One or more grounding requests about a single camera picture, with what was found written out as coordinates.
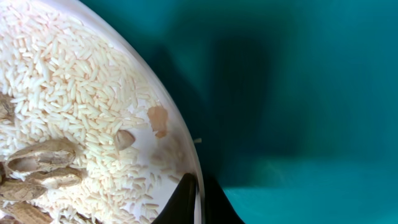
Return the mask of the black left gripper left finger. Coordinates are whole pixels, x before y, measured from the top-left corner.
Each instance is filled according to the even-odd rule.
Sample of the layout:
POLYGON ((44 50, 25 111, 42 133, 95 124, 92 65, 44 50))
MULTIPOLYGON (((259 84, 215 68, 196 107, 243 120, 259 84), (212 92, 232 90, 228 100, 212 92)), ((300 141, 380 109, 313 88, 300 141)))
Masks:
POLYGON ((186 173, 152 224, 194 224, 197 179, 186 173))

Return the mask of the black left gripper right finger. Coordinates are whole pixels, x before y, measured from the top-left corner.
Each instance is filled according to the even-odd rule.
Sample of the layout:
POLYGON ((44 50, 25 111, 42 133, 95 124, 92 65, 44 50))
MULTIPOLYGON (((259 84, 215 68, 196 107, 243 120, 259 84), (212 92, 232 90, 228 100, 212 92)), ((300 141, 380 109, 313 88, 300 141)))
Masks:
POLYGON ((206 224, 244 224, 235 212, 223 189, 213 177, 205 181, 205 223, 206 224))

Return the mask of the large white plate with peanuts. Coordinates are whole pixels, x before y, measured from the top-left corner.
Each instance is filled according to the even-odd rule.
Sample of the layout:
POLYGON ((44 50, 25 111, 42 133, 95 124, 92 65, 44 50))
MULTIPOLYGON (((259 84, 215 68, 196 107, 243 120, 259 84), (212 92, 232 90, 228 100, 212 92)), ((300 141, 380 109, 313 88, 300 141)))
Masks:
POLYGON ((1 2, 1 222, 157 223, 203 179, 187 126, 139 54, 79 1, 1 2))

